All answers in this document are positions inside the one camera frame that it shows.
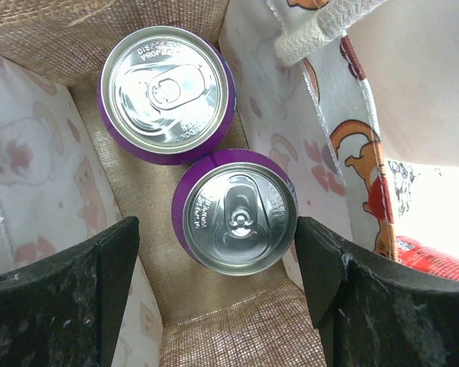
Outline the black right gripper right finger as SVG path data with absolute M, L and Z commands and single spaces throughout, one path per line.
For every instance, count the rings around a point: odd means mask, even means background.
M 295 248 L 329 366 L 459 366 L 459 282 L 364 249 L 311 217 Z

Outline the purple Fanta can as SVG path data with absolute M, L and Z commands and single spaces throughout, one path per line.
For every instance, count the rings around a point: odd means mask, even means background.
M 208 40 L 172 26 L 142 28 L 112 49 L 97 99 L 108 133 L 128 153 L 159 165 L 188 164 L 226 137 L 236 87 Z

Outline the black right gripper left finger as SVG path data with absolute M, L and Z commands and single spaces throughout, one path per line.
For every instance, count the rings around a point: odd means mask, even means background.
M 129 216 L 0 274 L 0 366 L 110 366 L 140 243 Z

